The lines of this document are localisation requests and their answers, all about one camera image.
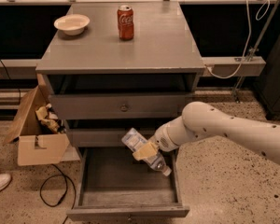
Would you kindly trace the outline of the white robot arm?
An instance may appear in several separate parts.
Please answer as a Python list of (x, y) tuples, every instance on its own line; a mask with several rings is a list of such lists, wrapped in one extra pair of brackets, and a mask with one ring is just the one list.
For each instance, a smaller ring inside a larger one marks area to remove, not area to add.
[(230, 116), (203, 102), (187, 104), (181, 115), (156, 130), (133, 153), (138, 160), (170, 152), (212, 136), (222, 136), (280, 165), (280, 125)]

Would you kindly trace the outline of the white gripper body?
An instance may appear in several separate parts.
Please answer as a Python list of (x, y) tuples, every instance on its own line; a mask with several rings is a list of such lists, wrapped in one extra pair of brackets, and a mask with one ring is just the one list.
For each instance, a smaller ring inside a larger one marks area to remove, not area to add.
[(170, 124), (160, 126), (154, 133), (152, 139), (159, 146), (159, 149), (165, 152), (170, 152), (179, 148), (179, 145), (174, 142), (172, 131), (175, 128)]

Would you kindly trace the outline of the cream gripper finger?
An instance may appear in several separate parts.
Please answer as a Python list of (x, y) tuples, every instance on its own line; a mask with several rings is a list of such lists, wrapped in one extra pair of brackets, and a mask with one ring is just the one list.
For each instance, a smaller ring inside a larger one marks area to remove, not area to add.
[(137, 161), (148, 159), (150, 157), (156, 156), (158, 150), (159, 147), (155, 143), (148, 141), (133, 153), (133, 157)]

